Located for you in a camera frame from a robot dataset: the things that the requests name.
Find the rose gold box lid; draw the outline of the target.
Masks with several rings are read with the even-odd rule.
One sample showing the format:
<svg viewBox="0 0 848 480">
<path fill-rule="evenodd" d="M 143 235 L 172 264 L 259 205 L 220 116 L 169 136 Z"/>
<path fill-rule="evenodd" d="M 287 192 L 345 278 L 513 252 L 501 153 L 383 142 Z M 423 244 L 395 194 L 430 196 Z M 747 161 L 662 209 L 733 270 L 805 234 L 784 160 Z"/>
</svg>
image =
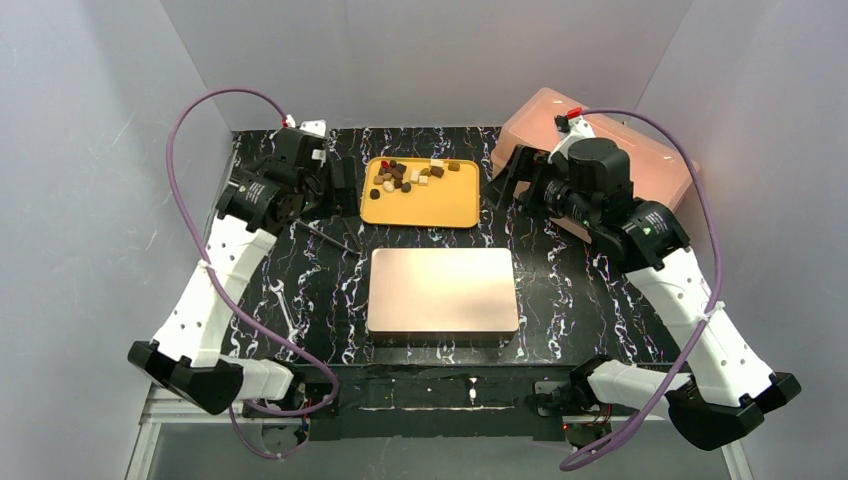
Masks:
<svg viewBox="0 0 848 480">
<path fill-rule="evenodd" d="M 519 330 L 519 314 L 511 251 L 374 250 L 366 327 L 375 337 L 512 337 Z"/>
</svg>

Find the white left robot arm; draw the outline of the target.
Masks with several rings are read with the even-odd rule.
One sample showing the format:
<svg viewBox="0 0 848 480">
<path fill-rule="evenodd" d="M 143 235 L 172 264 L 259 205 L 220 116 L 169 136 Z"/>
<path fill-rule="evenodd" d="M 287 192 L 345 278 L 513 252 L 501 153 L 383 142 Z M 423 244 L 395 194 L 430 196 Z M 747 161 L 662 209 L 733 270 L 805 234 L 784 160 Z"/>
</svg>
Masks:
<svg viewBox="0 0 848 480">
<path fill-rule="evenodd" d="M 271 359 L 234 359 L 221 346 L 250 278 L 278 237 L 297 221 L 355 215 L 355 170 L 327 158 L 323 120 L 289 122 L 272 151 L 233 169 L 179 300 L 128 360 L 154 383 L 209 414 L 235 402 L 284 399 L 292 367 Z"/>
</svg>

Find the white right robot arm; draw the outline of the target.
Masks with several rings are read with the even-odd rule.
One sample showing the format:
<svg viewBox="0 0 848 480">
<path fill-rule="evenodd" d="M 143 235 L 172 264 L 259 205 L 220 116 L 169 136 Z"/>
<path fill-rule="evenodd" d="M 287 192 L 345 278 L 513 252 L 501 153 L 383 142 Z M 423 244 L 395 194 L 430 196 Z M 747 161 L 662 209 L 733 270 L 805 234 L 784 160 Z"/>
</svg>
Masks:
<svg viewBox="0 0 848 480">
<path fill-rule="evenodd" d="M 580 447 L 564 468 L 618 449 L 650 415 L 667 419 L 705 451 L 747 436 L 800 394 L 798 380 L 769 367 L 741 336 L 720 301 L 721 281 L 704 279 L 674 213 L 637 196 L 629 154 L 595 134 L 581 109 L 555 123 L 557 146 L 515 146 L 486 195 L 496 205 L 516 203 L 531 216 L 583 228 L 648 300 L 680 350 L 665 373 L 597 355 L 573 369 L 566 384 L 530 397 L 545 414 L 615 405 L 632 410 L 621 428 Z"/>
</svg>

